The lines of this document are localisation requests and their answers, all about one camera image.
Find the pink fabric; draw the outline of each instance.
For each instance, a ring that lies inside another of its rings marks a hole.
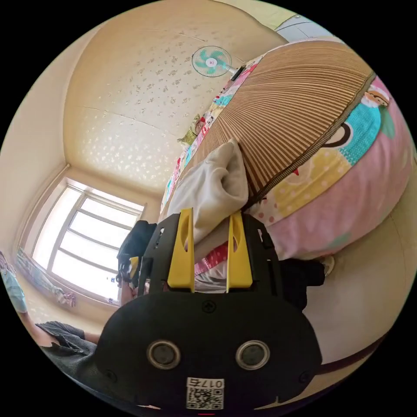
[[[386,89],[379,78],[373,84]],[[397,204],[411,174],[414,145],[391,95],[388,112],[395,127],[392,139],[380,131],[371,148],[336,184],[267,226],[280,259],[335,253],[377,227]],[[195,273],[215,267],[226,257],[227,244],[196,264]]]

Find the person's arm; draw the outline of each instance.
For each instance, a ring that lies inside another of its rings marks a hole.
[[[131,289],[130,285],[122,281],[122,291],[120,295],[120,306],[124,306],[129,301],[133,300],[136,295],[138,294],[138,289],[135,288],[134,290]]]

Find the qr code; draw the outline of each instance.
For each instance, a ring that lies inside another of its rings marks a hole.
[[[187,379],[187,408],[194,410],[222,410],[223,379]]]

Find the window pane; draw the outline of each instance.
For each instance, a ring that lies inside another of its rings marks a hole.
[[[145,208],[143,205],[135,204],[127,200],[120,199],[119,197],[115,197],[114,195],[107,194],[106,192],[100,191],[100,190],[93,190],[93,194],[99,195],[100,197],[103,197],[105,199],[108,199],[110,201],[114,201],[115,203],[119,203],[121,205],[125,205],[126,207],[130,207],[133,210],[137,210],[139,212],[143,212],[143,209]]]
[[[51,252],[62,225],[80,195],[80,192],[67,188],[59,197],[42,227],[33,251],[33,259],[45,269],[48,267]]]
[[[133,214],[122,212],[108,205],[98,203],[97,201],[87,199],[81,206],[82,209],[96,214],[97,216],[107,218],[113,222],[120,223],[129,227],[133,227],[136,223],[136,216]]]
[[[117,251],[113,249],[90,242],[71,232],[66,232],[64,239],[62,239],[61,247],[90,262],[117,271]]]
[[[114,275],[85,264],[60,250],[56,253],[52,272],[87,291],[117,300],[119,287],[116,282],[111,282]]]
[[[102,222],[84,213],[77,213],[75,215],[71,229],[99,242],[115,246],[116,248],[121,246],[129,233],[129,230]]]

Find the woven mat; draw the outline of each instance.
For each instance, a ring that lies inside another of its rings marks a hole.
[[[343,43],[309,40],[267,53],[214,121],[178,182],[235,138],[249,184],[245,208],[250,207],[331,138],[374,77]]]

